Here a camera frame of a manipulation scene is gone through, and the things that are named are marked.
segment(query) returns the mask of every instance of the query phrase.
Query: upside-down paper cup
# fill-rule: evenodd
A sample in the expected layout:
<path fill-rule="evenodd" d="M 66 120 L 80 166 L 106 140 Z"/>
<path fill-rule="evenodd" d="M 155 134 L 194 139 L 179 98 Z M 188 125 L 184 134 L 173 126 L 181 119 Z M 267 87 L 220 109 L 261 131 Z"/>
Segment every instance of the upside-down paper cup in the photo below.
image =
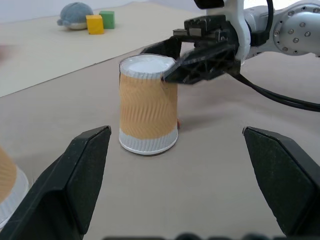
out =
<path fill-rule="evenodd" d="M 26 175 L 0 147 L 0 229 L 15 212 L 28 189 Z"/>
<path fill-rule="evenodd" d="M 140 54 L 120 63 L 120 144 L 128 151 L 154 155 L 178 139 L 178 86 L 161 81 L 175 60 Z"/>

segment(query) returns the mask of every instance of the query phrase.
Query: paper sheet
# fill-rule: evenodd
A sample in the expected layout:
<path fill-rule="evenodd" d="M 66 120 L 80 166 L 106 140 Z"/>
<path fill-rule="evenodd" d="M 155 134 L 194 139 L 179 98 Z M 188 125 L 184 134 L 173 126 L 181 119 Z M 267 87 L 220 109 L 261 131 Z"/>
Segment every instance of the paper sheet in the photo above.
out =
<path fill-rule="evenodd" d="M 58 16 L 0 25 L 0 46 L 12 48 L 0 61 L 0 97 L 160 42 L 199 15 L 151 2 L 105 10 L 115 12 L 116 28 L 103 35 L 66 30 Z"/>

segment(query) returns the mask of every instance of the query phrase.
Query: green block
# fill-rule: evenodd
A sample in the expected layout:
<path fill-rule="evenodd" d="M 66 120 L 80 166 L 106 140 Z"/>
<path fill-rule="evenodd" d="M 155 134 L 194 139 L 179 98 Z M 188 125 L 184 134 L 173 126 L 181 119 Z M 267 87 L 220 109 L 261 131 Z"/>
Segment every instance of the green block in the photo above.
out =
<path fill-rule="evenodd" d="M 115 12 L 114 11 L 101 11 L 99 14 L 102 17 L 104 29 L 115 29 Z"/>

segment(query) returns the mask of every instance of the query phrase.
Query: plush toy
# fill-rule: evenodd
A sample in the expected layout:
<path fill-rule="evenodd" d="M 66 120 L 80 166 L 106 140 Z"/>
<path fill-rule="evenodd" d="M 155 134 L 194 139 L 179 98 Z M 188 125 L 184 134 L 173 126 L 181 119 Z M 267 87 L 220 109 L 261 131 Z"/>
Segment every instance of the plush toy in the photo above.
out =
<path fill-rule="evenodd" d="M 61 10 L 57 24 L 73 30 L 86 29 L 86 15 L 93 14 L 91 7 L 82 2 L 70 3 Z"/>

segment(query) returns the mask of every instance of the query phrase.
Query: toy block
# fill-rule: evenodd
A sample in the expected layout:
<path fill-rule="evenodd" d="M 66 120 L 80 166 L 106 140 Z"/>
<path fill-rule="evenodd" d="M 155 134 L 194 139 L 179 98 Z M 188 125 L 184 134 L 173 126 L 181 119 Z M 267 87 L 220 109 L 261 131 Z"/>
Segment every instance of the toy block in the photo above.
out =
<path fill-rule="evenodd" d="M 87 15 L 86 24 L 89 34 L 104 34 L 104 22 L 100 15 Z"/>
<path fill-rule="evenodd" d="M 104 29 L 115 29 L 115 12 L 101 11 L 99 15 L 102 16 Z"/>

